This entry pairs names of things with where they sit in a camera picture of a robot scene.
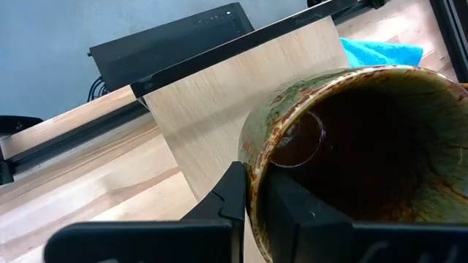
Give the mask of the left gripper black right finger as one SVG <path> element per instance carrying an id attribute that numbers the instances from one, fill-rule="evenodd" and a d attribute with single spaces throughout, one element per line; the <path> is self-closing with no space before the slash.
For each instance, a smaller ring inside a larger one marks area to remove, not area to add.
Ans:
<path id="1" fill-rule="evenodd" d="M 273 263 L 468 263 L 468 225 L 353 221 L 284 173 L 265 222 Z"/>

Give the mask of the turquoise cloth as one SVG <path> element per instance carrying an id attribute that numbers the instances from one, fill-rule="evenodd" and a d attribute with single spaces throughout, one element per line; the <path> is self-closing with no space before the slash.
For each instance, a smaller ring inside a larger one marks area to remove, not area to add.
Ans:
<path id="1" fill-rule="evenodd" d="M 377 65 L 418 66 L 423 48 L 389 42 L 351 40 L 341 37 L 341 44 L 351 67 Z"/>

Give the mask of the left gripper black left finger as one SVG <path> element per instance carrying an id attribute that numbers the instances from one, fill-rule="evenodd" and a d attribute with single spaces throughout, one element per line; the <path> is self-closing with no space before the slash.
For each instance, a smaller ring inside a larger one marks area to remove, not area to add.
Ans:
<path id="1" fill-rule="evenodd" d="M 47 241 L 45 263 L 243 263 L 246 170 L 234 161 L 177 221 L 71 224 Z"/>

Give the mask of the wooden shelf with black frame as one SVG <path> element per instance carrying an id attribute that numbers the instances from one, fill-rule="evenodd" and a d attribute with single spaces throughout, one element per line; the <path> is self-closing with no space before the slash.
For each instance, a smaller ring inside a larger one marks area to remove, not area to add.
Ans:
<path id="1" fill-rule="evenodd" d="M 131 85 L 197 199 L 236 160 L 246 116 L 268 92 L 348 65 L 332 16 L 357 2 L 324 0 Z"/>

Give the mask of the tall brown-green glazed mug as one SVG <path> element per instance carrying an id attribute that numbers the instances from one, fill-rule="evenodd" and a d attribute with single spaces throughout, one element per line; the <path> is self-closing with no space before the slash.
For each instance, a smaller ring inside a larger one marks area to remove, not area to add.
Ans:
<path id="1" fill-rule="evenodd" d="M 238 160 L 267 263 L 265 198 L 276 173 L 353 221 L 468 225 L 468 90 L 417 66 L 301 77 L 253 106 Z"/>

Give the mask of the black electronics box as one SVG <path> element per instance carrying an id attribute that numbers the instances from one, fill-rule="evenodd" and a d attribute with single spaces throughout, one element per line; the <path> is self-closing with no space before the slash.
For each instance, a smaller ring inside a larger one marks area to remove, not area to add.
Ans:
<path id="1" fill-rule="evenodd" d="M 254 28 L 234 2 L 89 48 L 100 76 L 92 101 L 169 66 L 243 36 Z"/>

